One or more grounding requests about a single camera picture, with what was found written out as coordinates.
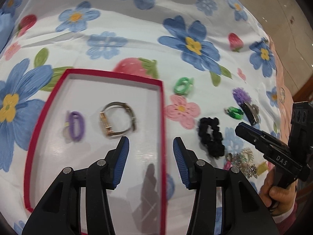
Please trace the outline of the right hand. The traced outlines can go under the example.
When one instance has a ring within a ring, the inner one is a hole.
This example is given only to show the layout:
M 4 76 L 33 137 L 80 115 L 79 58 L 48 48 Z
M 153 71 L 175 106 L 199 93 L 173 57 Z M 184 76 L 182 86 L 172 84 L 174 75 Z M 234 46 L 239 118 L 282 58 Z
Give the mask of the right hand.
M 274 185 L 275 168 L 266 176 L 259 193 L 265 206 L 272 216 L 279 216 L 290 211 L 294 207 L 298 181 L 294 181 L 287 189 Z

